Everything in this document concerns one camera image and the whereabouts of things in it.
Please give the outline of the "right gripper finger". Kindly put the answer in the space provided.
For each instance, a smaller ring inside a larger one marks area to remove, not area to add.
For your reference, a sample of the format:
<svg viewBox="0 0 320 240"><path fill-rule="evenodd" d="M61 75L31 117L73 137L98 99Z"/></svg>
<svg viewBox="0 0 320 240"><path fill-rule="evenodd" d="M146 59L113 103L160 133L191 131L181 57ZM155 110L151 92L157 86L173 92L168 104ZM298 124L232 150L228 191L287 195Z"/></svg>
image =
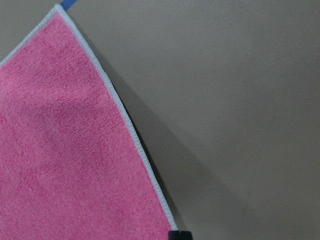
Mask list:
<svg viewBox="0 0 320 240"><path fill-rule="evenodd" d="M193 240L190 231L171 230L168 232L168 240Z"/></svg>

